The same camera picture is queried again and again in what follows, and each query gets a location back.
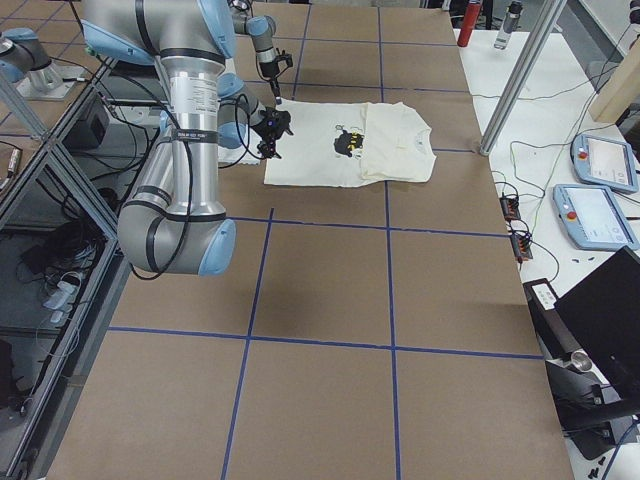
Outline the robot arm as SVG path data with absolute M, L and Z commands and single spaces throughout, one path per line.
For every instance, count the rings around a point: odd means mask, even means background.
M 259 74 L 269 83 L 275 104 L 280 105 L 282 97 L 278 76 L 281 74 L 281 55 L 273 43 L 276 33 L 275 20 L 270 16 L 254 16 L 251 12 L 251 1 L 229 1 L 228 5 L 235 32 L 251 39 Z
M 160 142 L 120 211 L 122 251 L 148 280 L 223 273 L 236 226 L 218 198 L 218 151 L 247 148 L 256 134 L 257 155 L 273 158 L 291 122 L 278 106 L 262 104 L 226 64 L 237 37 L 249 37 L 260 74 L 277 90 L 292 59 L 274 46 L 275 21 L 231 1 L 90 1 L 82 24 L 96 53 L 154 66 L 166 94 Z

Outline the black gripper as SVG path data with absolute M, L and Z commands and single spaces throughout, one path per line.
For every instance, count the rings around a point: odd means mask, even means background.
M 262 157 L 281 159 L 276 151 L 276 141 L 284 133 L 291 134 L 291 115 L 288 111 L 275 108 L 259 110 L 260 122 L 255 126 L 255 132 L 260 136 L 258 151 Z
M 274 96 L 276 105 L 282 104 L 281 89 L 277 81 L 281 73 L 279 61 L 273 59 L 270 61 L 259 61 L 258 68 L 261 78 L 270 83 L 270 88 Z

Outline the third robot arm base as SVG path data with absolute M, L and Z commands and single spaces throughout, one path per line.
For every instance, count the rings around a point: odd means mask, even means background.
M 82 84 L 82 66 L 60 66 L 26 27 L 1 32 L 1 76 L 27 100 L 61 101 Z

